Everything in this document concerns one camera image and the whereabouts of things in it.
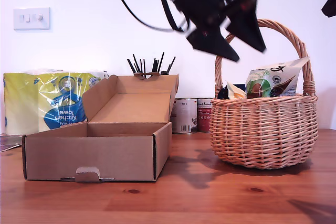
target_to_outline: woven basket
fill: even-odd
[[[282,24],[258,20],[283,34],[300,58],[305,44]],[[234,35],[228,35],[230,43]],[[222,57],[215,64],[216,97],[223,87]],[[303,163],[318,137],[315,83],[310,62],[303,67],[303,95],[212,101],[210,122],[213,151],[222,160],[249,168],[277,169]]]

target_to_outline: can label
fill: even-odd
[[[170,117],[173,133],[194,133],[197,131],[197,100],[176,99]]]
[[[197,99],[197,129],[209,132],[211,99]]]

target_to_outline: light switch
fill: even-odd
[[[25,22],[29,22],[30,21],[30,15],[29,14],[24,15],[24,17],[25,17]]]
[[[14,9],[14,30],[49,30],[50,8]]]

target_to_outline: white can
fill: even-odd
[[[197,99],[175,99],[170,121],[173,133],[191,134],[197,132]]]

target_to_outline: wooden tabletop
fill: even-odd
[[[5,223],[336,223],[336,131],[303,164],[279,170],[222,162],[209,135],[173,135],[156,183],[25,181],[21,149],[1,153]]]

